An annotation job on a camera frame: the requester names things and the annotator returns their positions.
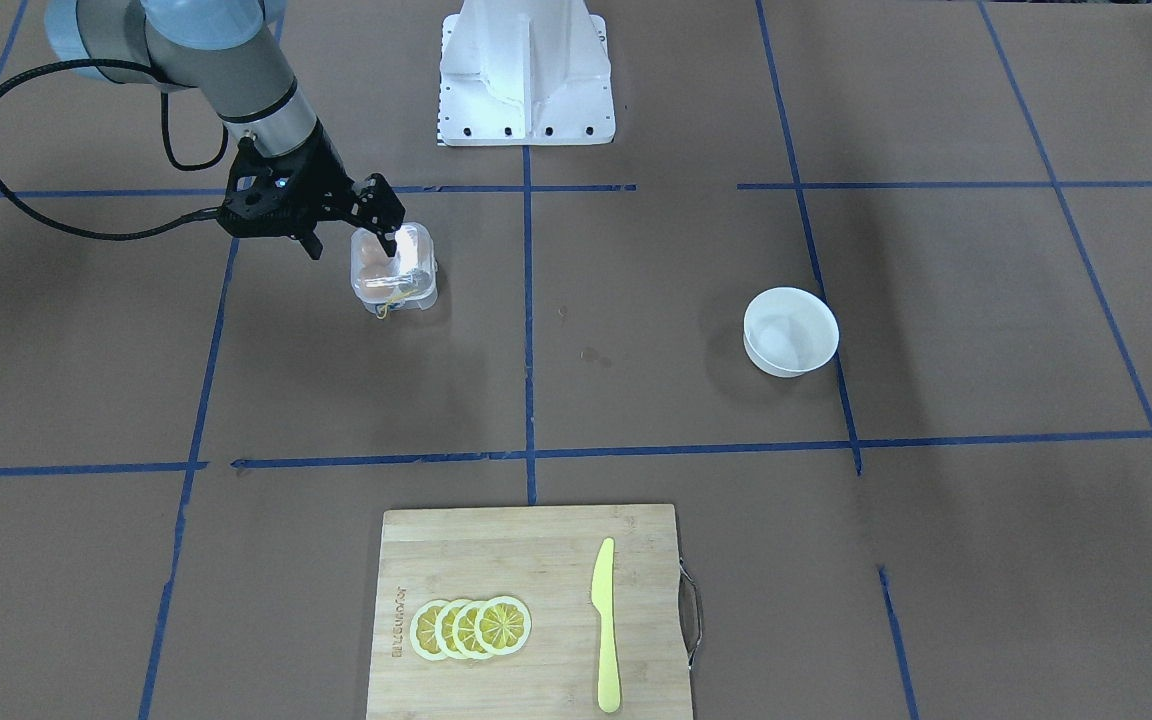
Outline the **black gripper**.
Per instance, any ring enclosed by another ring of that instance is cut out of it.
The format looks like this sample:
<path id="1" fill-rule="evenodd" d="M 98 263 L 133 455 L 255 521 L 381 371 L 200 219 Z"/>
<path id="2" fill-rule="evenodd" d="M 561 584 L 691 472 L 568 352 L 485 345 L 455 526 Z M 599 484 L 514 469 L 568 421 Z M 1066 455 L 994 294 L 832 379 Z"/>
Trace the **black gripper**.
<path id="1" fill-rule="evenodd" d="M 217 222 L 233 237 L 291 237 L 308 258 L 320 260 L 320 222 L 351 223 L 374 234 L 387 258 L 397 255 L 396 234 L 406 210 L 380 173 L 353 182 L 321 122 L 283 156 L 262 156 L 251 137 L 238 141 Z"/>

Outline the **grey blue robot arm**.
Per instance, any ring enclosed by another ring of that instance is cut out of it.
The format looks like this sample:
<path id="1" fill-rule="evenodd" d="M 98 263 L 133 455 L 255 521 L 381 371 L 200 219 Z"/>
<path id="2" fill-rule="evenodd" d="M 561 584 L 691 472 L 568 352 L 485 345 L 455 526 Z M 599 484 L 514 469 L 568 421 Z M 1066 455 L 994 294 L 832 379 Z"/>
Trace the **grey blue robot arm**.
<path id="1" fill-rule="evenodd" d="M 84 76 L 200 90 L 237 145 L 214 213 L 223 232 L 289 237 L 319 259 L 316 225 L 346 222 L 393 256 L 402 202 L 379 174 L 348 176 L 271 32 L 283 15 L 283 1 L 51 1 L 45 28 Z"/>

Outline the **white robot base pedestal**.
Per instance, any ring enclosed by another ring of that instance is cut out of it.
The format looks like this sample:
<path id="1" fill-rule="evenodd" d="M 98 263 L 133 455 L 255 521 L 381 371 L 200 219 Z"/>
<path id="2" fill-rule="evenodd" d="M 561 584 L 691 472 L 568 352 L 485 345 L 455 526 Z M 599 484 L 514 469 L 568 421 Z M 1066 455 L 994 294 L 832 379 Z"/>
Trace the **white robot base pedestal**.
<path id="1" fill-rule="evenodd" d="M 467 1 L 444 18 L 440 41 L 440 146 L 616 137 L 607 24 L 585 1 Z"/>

